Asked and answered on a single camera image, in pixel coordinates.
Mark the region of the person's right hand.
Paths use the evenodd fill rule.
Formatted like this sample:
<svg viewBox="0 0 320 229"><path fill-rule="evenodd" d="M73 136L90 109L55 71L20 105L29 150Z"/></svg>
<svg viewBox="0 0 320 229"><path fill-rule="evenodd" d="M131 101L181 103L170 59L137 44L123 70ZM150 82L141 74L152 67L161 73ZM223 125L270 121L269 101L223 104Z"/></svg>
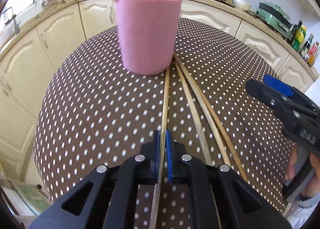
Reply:
<svg viewBox="0 0 320 229"><path fill-rule="evenodd" d="M291 151L289 162L287 164L284 179L292 180L296 175L295 164L298 160L298 145L296 145ZM315 174L308 183L308 185L302 190L301 195L304 198L313 198L319 193L319 157L314 154L309 155L309 160L312 167L315 169Z"/></svg>

